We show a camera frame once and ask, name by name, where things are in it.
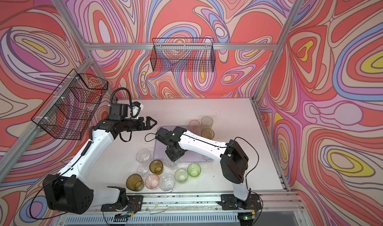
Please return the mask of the clear textured glass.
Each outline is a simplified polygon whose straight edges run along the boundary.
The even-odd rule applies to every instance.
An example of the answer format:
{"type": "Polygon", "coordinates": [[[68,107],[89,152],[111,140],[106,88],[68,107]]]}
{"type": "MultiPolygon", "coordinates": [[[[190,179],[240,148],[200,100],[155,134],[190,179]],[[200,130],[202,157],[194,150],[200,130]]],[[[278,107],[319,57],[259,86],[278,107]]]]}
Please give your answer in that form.
{"type": "Polygon", "coordinates": [[[178,165],[178,160],[172,161],[170,158],[166,157],[164,160],[164,164],[171,169],[175,169],[178,165]]]}

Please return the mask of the bright green glass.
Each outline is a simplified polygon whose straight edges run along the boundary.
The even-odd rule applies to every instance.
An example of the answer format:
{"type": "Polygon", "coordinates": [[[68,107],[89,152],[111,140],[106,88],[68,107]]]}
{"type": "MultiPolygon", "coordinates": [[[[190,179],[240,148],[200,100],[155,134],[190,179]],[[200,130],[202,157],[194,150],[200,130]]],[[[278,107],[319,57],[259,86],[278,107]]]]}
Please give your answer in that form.
{"type": "Polygon", "coordinates": [[[198,177],[200,174],[201,174],[201,167],[199,164],[197,163],[191,163],[189,166],[188,166],[188,174],[191,176],[191,177],[198,177]]]}

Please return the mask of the olive brown glass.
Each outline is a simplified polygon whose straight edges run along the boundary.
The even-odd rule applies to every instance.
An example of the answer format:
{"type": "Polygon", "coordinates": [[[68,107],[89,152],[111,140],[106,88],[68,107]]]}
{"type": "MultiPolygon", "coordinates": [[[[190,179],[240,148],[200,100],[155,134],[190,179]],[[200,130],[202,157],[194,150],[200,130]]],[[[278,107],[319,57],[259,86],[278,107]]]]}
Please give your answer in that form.
{"type": "Polygon", "coordinates": [[[161,175],[163,172],[164,166],[161,160],[153,160],[149,165],[149,170],[153,174],[161,175]]]}

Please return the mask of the pink dimpled cup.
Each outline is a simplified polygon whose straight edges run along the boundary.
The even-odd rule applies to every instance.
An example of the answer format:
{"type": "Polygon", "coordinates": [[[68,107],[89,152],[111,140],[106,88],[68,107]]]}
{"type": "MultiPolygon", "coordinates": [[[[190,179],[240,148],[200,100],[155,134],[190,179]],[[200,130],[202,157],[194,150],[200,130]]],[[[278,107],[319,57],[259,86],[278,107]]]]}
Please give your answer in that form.
{"type": "Polygon", "coordinates": [[[200,122],[198,120],[191,120],[189,122],[189,130],[193,134],[200,134],[200,122]]]}

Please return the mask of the yellow clear plastic cup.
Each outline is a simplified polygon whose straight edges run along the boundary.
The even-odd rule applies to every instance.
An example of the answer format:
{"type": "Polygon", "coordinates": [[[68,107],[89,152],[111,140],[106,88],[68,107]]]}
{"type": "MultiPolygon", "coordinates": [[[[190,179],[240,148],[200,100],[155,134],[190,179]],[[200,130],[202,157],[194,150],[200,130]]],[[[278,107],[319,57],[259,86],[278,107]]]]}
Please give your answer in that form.
{"type": "Polygon", "coordinates": [[[214,139],[215,133],[210,128],[205,128],[201,131],[201,137],[204,137],[206,139],[214,139]]]}

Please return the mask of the pale green dimpled cup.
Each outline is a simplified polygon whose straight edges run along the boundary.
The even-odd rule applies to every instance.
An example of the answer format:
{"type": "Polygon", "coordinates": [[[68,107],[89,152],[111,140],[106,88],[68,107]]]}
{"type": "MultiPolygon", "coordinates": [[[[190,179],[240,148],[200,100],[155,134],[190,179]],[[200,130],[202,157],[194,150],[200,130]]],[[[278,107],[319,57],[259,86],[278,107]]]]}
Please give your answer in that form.
{"type": "Polygon", "coordinates": [[[213,119],[210,116],[204,116],[200,121],[201,130],[211,129],[213,125],[213,119]]]}

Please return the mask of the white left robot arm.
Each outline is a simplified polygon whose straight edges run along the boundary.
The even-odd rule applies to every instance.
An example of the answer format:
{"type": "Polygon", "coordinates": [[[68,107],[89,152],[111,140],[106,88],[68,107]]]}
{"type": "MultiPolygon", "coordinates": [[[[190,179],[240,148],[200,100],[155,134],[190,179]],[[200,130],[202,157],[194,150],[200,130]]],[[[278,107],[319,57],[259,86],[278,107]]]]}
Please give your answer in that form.
{"type": "Polygon", "coordinates": [[[45,177],[43,190],[48,208],[74,214],[83,214],[97,206],[116,211],[125,209],[128,199],[124,188],[108,186],[105,189],[92,189],[86,185],[87,178],[98,158],[120,133],[146,131],[156,124],[149,116],[126,119],[107,117],[99,121],[74,158],[58,174],[45,177]]]}

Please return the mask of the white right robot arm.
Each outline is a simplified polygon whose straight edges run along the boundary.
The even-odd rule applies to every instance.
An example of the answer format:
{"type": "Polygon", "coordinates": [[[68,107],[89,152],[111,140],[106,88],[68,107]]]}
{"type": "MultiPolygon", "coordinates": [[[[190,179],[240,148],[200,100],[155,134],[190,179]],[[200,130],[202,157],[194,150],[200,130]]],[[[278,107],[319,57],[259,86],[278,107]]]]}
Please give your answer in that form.
{"type": "Polygon", "coordinates": [[[159,128],[155,139],[166,146],[165,153],[173,162],[183,157],[187,151],[219,162],[224,178],[233,184],[233,195],[243,202],[248,199],[245,172],[248,169],[249,158],[236,140],[231,139],[228,143],[218,142],[195,135],[179,126],[172,131],[159,128]]]}

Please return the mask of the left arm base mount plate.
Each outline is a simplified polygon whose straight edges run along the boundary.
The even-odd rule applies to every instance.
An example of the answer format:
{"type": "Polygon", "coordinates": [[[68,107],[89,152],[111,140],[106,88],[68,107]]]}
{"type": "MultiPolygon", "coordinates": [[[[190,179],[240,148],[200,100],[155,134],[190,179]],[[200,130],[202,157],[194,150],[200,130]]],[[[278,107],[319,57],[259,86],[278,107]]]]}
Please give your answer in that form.
{"type": "Polygon", "coordinates": [[[136,213],[141,211],[143,199],[142,195],[128,195],[126,199],[119,199],[117,203],[102,205],[101,211],[136,213]]]}

